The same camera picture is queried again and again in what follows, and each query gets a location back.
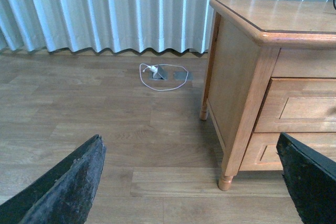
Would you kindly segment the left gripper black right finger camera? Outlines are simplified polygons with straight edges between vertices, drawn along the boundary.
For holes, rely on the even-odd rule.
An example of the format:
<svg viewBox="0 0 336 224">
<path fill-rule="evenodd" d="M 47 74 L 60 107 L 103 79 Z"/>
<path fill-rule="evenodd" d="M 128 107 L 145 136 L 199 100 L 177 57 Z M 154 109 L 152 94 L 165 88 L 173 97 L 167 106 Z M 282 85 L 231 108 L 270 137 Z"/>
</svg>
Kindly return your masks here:
<svg viewBox="0 0 336 224">
<path fill-rule="evenodd" d="M 335 161 L 280 133 L 283 179 L 303 223 L 335 223 Z"/>
</svg>

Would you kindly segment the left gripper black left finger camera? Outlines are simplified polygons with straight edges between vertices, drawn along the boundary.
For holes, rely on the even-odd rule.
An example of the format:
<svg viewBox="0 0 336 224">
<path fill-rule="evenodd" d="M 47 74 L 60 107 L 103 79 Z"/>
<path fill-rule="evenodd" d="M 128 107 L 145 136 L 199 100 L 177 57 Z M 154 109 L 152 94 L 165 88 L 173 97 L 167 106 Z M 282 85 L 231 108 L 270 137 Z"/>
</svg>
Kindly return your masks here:
<svg viewBox="0 0 336 224">
<path fill-rule="evenodd" d="M 1 223 L 85 223 L 106 155 L 94 135 L 27 188 L 1 204 Z"/>
</svg>

